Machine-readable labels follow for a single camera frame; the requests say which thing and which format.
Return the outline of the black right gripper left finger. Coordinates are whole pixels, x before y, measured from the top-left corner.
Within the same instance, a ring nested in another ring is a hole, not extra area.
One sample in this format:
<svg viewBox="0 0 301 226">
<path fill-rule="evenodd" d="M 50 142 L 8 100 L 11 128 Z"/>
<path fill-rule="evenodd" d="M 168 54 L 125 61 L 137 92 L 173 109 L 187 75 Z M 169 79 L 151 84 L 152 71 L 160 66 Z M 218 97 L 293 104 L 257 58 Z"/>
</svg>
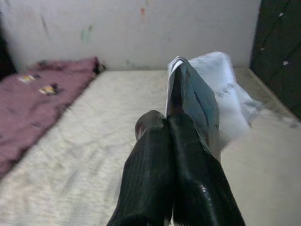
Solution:
<svg viewBox="0 0 301 226">
<path fill-rule="evenodd" d="M 168 226 L 174 203 L 175 165 L 168 123 L 151 110 L 135 125 L 118 202 L 107 226 Z"/>
</svg>

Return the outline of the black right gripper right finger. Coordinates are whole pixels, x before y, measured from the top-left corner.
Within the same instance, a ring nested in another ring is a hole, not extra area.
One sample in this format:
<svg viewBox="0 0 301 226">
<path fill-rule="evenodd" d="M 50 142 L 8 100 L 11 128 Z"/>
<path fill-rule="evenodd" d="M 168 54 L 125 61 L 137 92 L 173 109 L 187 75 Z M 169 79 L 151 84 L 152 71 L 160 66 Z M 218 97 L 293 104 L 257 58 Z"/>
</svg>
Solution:
<svg viewBox="0 0 301 226">
<path fill-rule="evenodd" d="M 219 161 L 185 113 L 167 118 L 174 147 L 175 226 L 246 226 Z"/>
</svg>

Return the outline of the pink cartoon mouse blanket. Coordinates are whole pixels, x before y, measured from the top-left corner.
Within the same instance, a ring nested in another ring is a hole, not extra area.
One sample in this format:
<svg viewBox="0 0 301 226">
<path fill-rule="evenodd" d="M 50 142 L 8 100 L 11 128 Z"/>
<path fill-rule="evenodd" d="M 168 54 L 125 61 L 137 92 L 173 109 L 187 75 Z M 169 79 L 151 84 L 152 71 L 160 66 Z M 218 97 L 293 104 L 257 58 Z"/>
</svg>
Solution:
<svg viewBox="0 0 301 226">
<path fill-rule="evenodd" d="M 0 180 L 103 71 L 97 57 L 47 60 L 0 82 Z"/>
</svg>

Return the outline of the white quilted mattress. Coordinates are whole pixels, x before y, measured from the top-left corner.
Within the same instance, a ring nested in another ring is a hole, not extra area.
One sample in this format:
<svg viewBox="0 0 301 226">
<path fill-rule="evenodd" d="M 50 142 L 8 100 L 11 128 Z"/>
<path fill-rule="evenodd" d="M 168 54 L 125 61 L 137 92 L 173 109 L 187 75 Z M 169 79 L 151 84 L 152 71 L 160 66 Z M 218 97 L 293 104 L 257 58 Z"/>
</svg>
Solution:
<svg viewBox="0 0 301 226">
<path fill-rule="evenodd" d="M 107 71 L 0 181 L 0 226 L 106 226 L 135 123 L 164 112 L 167 71 Z M 248 69 L 238 84 L 263 109 L 222 152 L 246 226 L 301 226 L 301 123 Z"/>
</svg>

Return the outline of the black tufted headboard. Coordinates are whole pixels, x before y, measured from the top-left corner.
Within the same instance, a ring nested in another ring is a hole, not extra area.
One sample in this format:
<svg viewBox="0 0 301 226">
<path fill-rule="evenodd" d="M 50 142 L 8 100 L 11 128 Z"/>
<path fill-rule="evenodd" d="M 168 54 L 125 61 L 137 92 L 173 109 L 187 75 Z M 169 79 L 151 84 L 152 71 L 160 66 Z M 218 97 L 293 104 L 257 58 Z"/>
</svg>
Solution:
<svg viewBox="0 0 301 226">
<path fill-rule="evenodd" d="M 301 120 L 301 0 L 261 0 L 250 68 Z"/>
</svg>

